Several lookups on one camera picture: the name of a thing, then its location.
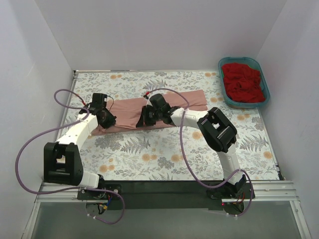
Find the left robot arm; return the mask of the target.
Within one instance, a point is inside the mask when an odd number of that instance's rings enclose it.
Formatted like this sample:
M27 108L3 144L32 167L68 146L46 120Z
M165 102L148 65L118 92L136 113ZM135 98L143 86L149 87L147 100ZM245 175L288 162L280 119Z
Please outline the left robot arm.
M107 95L94 93L92 101L79 111L76 124L55 143L44 146L44 181L89 188L95 199L105 196L106 187L100 176L84 171L80 149L93 130L98 126L109 128L116 117L107 109Z

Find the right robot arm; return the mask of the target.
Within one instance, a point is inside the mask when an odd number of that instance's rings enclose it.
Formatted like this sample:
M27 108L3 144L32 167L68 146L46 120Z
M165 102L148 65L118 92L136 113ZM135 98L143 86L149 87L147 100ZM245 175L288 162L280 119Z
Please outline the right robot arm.
M223 170L223 181L215 186L201 182L194 172L193 178L208 190L220 194L222 197L237 198L243 194L247 176L241 170L236 155L237 129L219 108L206 111L194 111L187 107L172 107L163 95L144 95L147 104L142 107L137 128L154 126L158 121L179 128L191 127L199 129L208 144L220 160Z

